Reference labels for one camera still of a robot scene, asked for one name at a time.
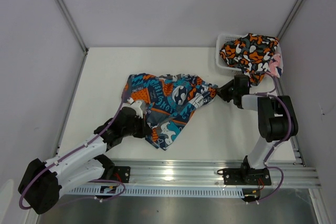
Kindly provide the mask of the blue orange patterned shorts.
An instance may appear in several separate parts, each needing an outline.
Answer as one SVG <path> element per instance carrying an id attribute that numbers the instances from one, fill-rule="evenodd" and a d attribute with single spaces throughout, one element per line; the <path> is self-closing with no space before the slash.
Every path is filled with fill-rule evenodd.
<path id="1" fill-rule="evenodd" d="M 145 122 L 151 131 L 144 138 L 155 148 L 166 151 L 195 111 L 213 102 L 217 88 L 193 74 L 138 73 L 129 75 L 123 97 L 145 103 Z"/>

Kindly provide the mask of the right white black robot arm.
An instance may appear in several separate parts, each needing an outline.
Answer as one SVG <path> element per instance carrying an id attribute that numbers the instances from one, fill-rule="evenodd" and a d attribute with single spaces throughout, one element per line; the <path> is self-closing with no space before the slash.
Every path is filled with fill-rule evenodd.
<path id="1" fill-rule="evenodd" d="M 239 74 L 217 89 L 217 95 L 225 102 L 233 101 L 239 109 L 257 112 L 259 140 L 239 169 L 240 179 L 251 184 L 266 171 L 268 160 L 274 151 L 298 133 L 298 122 L 287 95 L 276 96 L 270 92 L 250 93 L 250 79 Z"/>

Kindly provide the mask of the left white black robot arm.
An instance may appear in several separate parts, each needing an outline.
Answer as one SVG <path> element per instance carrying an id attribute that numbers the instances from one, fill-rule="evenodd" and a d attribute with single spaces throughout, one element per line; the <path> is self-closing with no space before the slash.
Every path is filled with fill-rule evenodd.
<path id="1" fill-rule="evenodd" d="M 73 149 L 45 161 L 31 161 L 18 186 L 20 208 L 44 214 L 65 193 L 87 182 L 111 180 L 121 184 L 114 162 L 105 153 L 125 137 L 144 138 L 150 133 L 145 110 L 124 106 Z"/>

